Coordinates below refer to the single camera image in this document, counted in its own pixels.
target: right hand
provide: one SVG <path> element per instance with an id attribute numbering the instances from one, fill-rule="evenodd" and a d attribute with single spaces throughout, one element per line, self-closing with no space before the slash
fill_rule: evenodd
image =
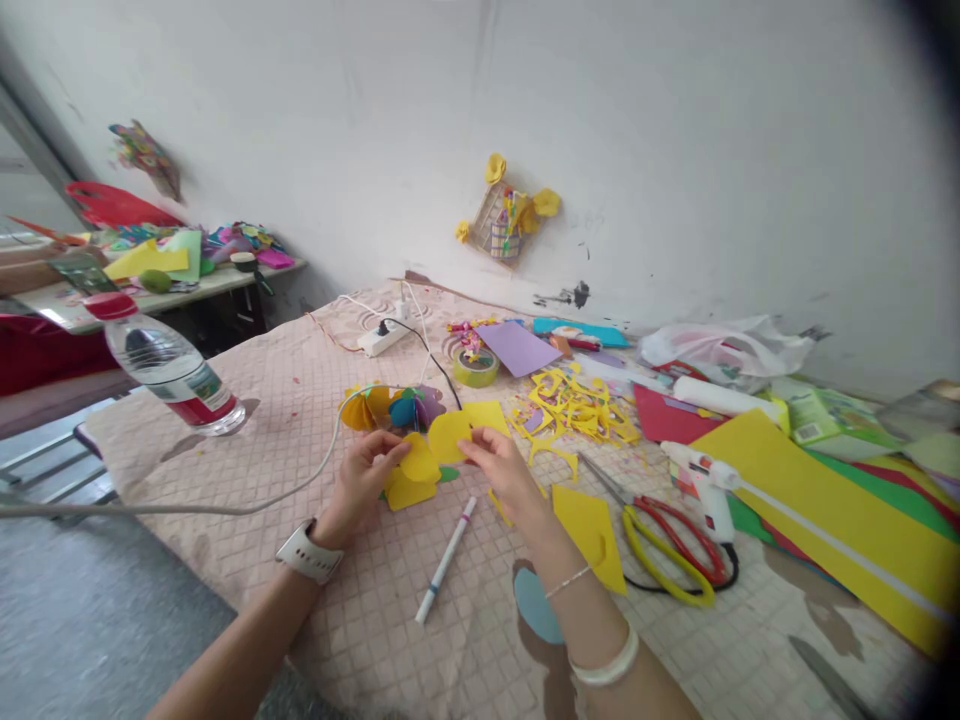
<path id="1" fill-rule="evenodd" d="M 472 440 L 461 440 L 457 447 L 483 470 L 510 522 L 521 526 L 532 515 L 549 512 L 547 501 L 513 440 L 490 427 L 474 428 Z"/>

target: checkered tablecloth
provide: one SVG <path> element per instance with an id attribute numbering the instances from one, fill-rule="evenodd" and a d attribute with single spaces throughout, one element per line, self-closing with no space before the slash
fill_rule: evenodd
<path id="1" fill-rule="evenodd" d="M 447 323 L 524 317 L 435 287 L 418 287 L 416 293 L 430 341 L 448 368 L 456 343 Z M 396 285 L 387 285 L 357 299 L 389 313 L 397 296 Z M 378 322 L 345 300 L 314 316 L 347 346 Z M 424 360 L 412 335 L 368 359 L 335 346 L 310 318 L 301 318 L 213 360 L 252 410 L 238 434 L 193 435 L 146 392 L 91 415 L 87 425 L 123 502 L 245 505 L 290 489 L 313 472 L 346 388 L 374 380 L 415 384 Z M 426 383 L 453 406 L 432 364 Z M 500 400 L 509 413 L 529 383 L 501 371 L 490 388 L 457 390 L 464 401 Z M 320 477 L 259 514 L 145 516 L 143 522 L 240 609 L 275 571 L 280 544 L 329 501 L 334 472 L 356 438 L 344 429 Z M 515 439 L 528 449 L 525 440 Z M 616 449 L 568 433 L 557 444 L 588 452 L 638 494 L 677 500 L 665 458 L 650 443 Z M 330 701 L 364 716 L 399 709 L 411 718 L 585 717 L 583 693 L 563 647 L 540 640 L 517 612 L 514 574 L 521 567 L 533 569 L 518 533 L 501 521 L 479 471 L 460 469 L 458 479 L 439 485 L 433 500 L 399 513 L 378 505 L 304 625 L 291 653 L 294 665 Z M 552 453 L 539 453 L 533 471 L 544 486 L 572 486 L 568 465 Z M 610 502 L 624 566 L 636 579 L 649 581 L 626 545 L 613 499 L 586 468 L 575 487 Z M 413 620 L 420 598 L 470 495 L 479 497 L 473 522 L 421 627 Z M 740 581 L 718 595 L 710 610 L 634 589 L 625 598 L 616 596 L 705 717 L 840 717 L 787 641 L 791 634 L 819 650 L 872 707 L 889 715 L 906 710 L 926 669 L 922 656 L 855 599 L 785 566 L 778 551 L 742 534 L 736 547 Z"/>

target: floor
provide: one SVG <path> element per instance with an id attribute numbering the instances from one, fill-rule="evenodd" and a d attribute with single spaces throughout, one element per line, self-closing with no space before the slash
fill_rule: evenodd
<path id="1" fill-rule="evenodd" d="M 0 462 L 69 432 L 95 407 L 0 442 Z M 29 478 L 80 450 L 71 441 L 20 470 Z M 27 492 L 47 497 L 97 462 L 85 458 Z M 104 475 L 76 500 L 109 489 Z M 73 527 L 41 519 L 0 523 L 5 720 L 143 717 L 235 616 L 133 518 L 87 518 Z M 341 715 L 285 668 L 258 717 Z"/>

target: glue gun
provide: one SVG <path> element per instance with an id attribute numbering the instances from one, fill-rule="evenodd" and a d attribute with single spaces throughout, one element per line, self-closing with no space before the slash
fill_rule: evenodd
<path id="1" fill-rule="evenodd" d="M 740 486 L 740 474 L 727 463 L 688 445 L 662 442 L 660 448 L 680 468 L 676 485 L 683 504 L 696 514 L 711 540 L 720 545 L 732 543 L 733 518 L 727 504 L 727 491 Z"/>

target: left hand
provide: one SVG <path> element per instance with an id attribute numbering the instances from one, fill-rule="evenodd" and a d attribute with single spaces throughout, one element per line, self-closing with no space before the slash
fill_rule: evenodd
<path id="1" fill-rule="evenodd" d="M 340 550 L 360 519 L 377 502 L 390 471 L 410 452 L 403 442 L 386 430 L 370 433 L 347 452 L 337 473 L 333 499 L 310 533 L 310 539 L 327 550 Z M 383 455 L 381 462 L 375 462 Z"/>

